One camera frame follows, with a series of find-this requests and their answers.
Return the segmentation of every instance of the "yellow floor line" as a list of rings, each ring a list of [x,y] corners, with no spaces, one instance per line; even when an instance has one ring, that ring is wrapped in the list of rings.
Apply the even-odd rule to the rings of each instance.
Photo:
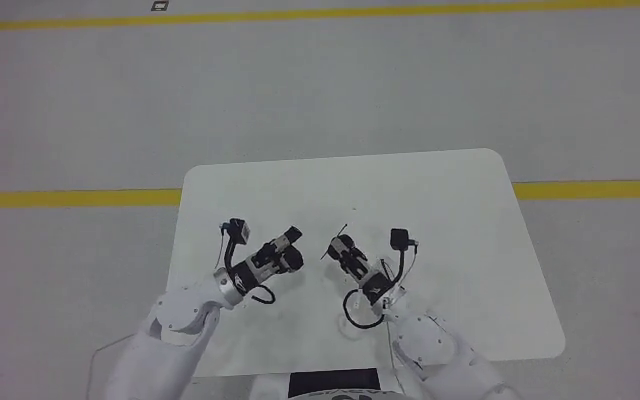
[[[640,0],[548,0],[497,3],[425,4],[397,7],[337,8],[319,10],[244,11],[226,13],[145,15],[134,17],[42,19],[0,21],[0,30],[72,29],[114,26],[211,24],[225,22],[282,21],[294,19],[425,16],[441,14],[568,11],[640,7]]]
[[[640,181],[514,183],[519,200],[640,199]],[[0,192],[0,208],[176,207],[181,189]]]

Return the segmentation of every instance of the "wire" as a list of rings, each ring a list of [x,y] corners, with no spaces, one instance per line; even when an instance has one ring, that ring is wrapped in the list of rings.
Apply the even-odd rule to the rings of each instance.
[[[337,238],[338,236],[340,236],[340,234],[347,229],[347,224],[342,225],[342,228],[340,228],[340,230],[338,231],[338,233],[336,233],[336,235],[334,237],[331,238],[331,240],[333,241],[333,239]],[[320,261],[322,261],[322,259],[324,258],[324,256],[327,255],[327,253],[329,253],[329,248],[327,247],[327,250],[325,250],[325,252],[322,254],[322,257],[320,257]]]
[[[400,264],[398,265],[398,273],[395,278],[391,281],[391,285],[395,285],[402,278],[402,274],[404,273],[404,250],[400,251]]]
[[[218,259],[216,260],[215,268],[220,265],[220,256],[222,256],[222,246],[224,245],[224,229],[220,229],[220,250],[218,250]]]
[[[411,260],[411,265],[409,266],[409,269],[407,269],[407,273],[404,274],[402,279],[400,279],[400,281],[398,282],[399,285],[401,285],[402,282],[404,282],[404,280],[407,278],[407,276],[409,276],[409,272],[411,272],[413,265],[416,263],[416,258],[418,258],[418,246],[413,248],[413,260]]]
[[[257,301],[258,303],[262,303],[262,304],[273,304],[276,302],[276,295],[273,294],[273,292],[271,291],[271,289],[269,289],[268,287],[264,286],[264,285],[258,285],[256,287],[262,288],[265,292],[269,293],[269,295],[271,296],[270,300],[265,300],[265,299],[261,299],[258,296],[251,296],[251,298],[255,301]]]
[[[85,392],[84,392],[84,399],[85,400],[89,400],[89,396],[91,394],[91,381],[93,380],[93,362],[95,361],[95,358],[98,355],[98,353],[101,352],[102,350],[106,350],[111,346],[115,346],[116,344],[129,339],[133,335],[134,334],[132,333],[130,335],[123,336],[118,340],[114,340],[111,343],[107,343],[104,346],[97,348],[93,352],[93,354],[91,355],[91,361],[89,362],[89,375],[87,376],[87,388],[85,389]]]
[[[398,386],[400,386],[400,390],[402,390],[402,394],[406,396],[407,393],[404,391],[404,386],[402,386],[402,382],[400,382],[400,378],[398,378],[398,371],[396,370],[395,357],[393,355],[393,349],[391,348],[391,330],[389,330],[389,322],[387,322],[385,325],[387,326],[387,343],[389,344],[389,357],[391,357],[391,368],[393,368],[393,376],[396,377],[396,381],[398,382]]]
[[[229,237],[229,241],[227,242],[227,248],[224,251],[224,266],[227,269],[228,273],[231,273],[231,270],[232,270],[231,260],[233,260],[233,253],[235,252],[235,250],[236,250],[236,242],[234,242],[233,239]],[[264,285],[257,285],[256,287],[262,288],[265,292],[269,293],[269,296],[271,298],[268,300],[265,300],[258,296],[251,296],[252,300],[255,300],[258,303],[262,303],[262,304],[273,304],[276,302],[276,295],[273,293],[273,291],[271,291],[271,289],[269,289]]]
[[[384,316],[383,315],[380,316],[379,320],[377,320],[376,322],[374,322],[372,324],[359,324],[356,321],[354,321],[353,318],[351,318],[351,315],[349,315],[349,311],[347,310],[347,300],[349,300],[349,297],[351,297],[351,295],[353,295],[356,292],[358,292],[358,289],[353,289],[353,290],[350,290],[349,292],[347,292],[347,295],[344,296],[344,300],[342,300],[342,311],[344,311],[344,316],[347,317],[347,320],[351,323],[351,325],[355,326],[356,328],[371,329],[371,328],[375,328],[376,326],[380,325],[384,321]]]

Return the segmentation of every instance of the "white tabletop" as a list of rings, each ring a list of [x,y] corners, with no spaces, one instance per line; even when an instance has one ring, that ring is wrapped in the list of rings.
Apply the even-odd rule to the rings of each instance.
[[[564,333],[509,176],[486,149],[199,166],[184,180],[167,289],[210,274],[219,224],[251,228],[238,262],[290,225],[305,265],[267,285],[273,305],[223,312],[196,376],[389,367],[384,325],[341,333],[356,285],[328,257],[345,223],[369,258],[397,260],[391,228],[420,242],[404,286],[490,360],[554,357]]]

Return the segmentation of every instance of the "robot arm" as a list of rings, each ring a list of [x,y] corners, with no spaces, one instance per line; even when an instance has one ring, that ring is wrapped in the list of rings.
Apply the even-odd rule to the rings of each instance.
[[[234,248],[246,244],[249,230],[239,219],[223,228],[230,237],[225,267],[158,298],[114,368],[107,382],[107,400],[179,399],[218,324],[220,309],[232,310],[269,277],[295,272],[303,265],[300,252],[293,247],[302,236],[295,227],[235,266],[231,266]],[[195,340],[186,346],[167,343],[162,340],[165,329],[195,336]]]
[[[348,235],[335,237],[327,254],[339,261],[369,300],[377,315],[396,325],[392,348],[435,400],[521,399],[499,372],[443,318],[416,315],[408,308],[402,283],[404,251],[417,242],[404,229],[391,231],[391,247],[400,251],[398,275],[390,279],[373,268]],[[427,369],[427,366],[438,365]]]

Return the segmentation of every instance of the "floor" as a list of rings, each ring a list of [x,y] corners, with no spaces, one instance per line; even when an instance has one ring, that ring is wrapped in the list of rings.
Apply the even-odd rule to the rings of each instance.
[[[172,0],[168,14],[415,4]],[[0,20],[150,7],[25,0]],[[498,151],[513,182],[640,179],[639,8],[343,16],[0,22],[0,198],[180,187],[198,164],[475,147]],[[637,399],[640,199],[520,206],[567,345],[496,365],[527,399]],[[164,290],[176,217],[0,207],[0,398],[85,397],[93,351],[135,329]],[[91,399],[120,349],[97,356]],[[251,379],[196,380],[184,397],[242,399]]]

